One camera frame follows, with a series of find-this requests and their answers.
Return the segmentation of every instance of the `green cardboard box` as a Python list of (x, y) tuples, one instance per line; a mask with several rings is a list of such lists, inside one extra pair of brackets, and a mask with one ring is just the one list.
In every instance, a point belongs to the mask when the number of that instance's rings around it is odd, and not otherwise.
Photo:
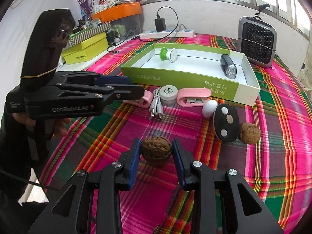
[[(171, 63), (159, 57), (161, 48), (177, 49), (178, 59)], [(221, 55), (229, 54), (237, 67), (235, 79), (221, 69)], [(182, 88), (208, 88), (212, 96), (252, 106), (260, 86), (243, 53), (208, 46), (155, 43), (137, 53), (121, 67), (133, 83), (155, 86), (174, 85)]]

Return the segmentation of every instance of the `striped gift box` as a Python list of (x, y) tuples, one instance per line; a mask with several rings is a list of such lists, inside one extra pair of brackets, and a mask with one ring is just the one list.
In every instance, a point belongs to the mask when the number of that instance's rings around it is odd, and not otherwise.
[(93, 28), (93, 29), (90, 29), (90, 30), (87, 30), (87, 31), (83, 31), (82, 33), (77, 33), (74, 37), (70, 38), (68, 40), (68, 43), (67, 43), (67, 46), (65, 48), (68, 49), (70, 47), (73, 47), (73, 46), (76, 46), (78, 45), (79, 43), (81, 43), (82, 41), (85, 41), (97, 34), (100, 34), (104, 31), (107, 31), (108, 29), (111, 29), (112, 26), (110, 23), (106, 23), (106, 24), (103, 24), (101, 26), (98, 26), (96, 28)]

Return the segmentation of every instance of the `white power strip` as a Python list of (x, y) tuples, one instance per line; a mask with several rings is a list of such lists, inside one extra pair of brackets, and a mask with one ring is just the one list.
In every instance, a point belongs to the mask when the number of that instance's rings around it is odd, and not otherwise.
[[(163, 32), (157, 31), (146, 31), (140, 34), (141, 40), (147, 39), (158, 39), (167, 36), (172, 30), (166, 30)], [(195, 31), (194, 30), (182, 30), (182, 31), (174, 31), (172, 34), (168, 36), (168, 38), (194, 38)]]

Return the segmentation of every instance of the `orange tray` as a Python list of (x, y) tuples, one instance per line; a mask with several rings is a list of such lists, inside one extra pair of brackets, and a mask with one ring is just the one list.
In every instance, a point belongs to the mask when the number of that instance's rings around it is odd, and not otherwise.
[(111, 22), (123, 17), (141, 14), (141, 5), (138, 2), (121, 4), (101, 11), (92, 16), (93, 19), (100, 19), (102, 23)]

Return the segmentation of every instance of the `black grille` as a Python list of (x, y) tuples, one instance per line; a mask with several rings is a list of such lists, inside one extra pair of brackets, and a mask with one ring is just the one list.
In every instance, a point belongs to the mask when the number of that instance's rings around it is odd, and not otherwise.
[(273, 52), (271, 49), (274, 44), (274, 34), (271, 31), (251, 23), (244, 23), (242, 39), (241, 52), (247, 57), (264, 64), (271, 62)]

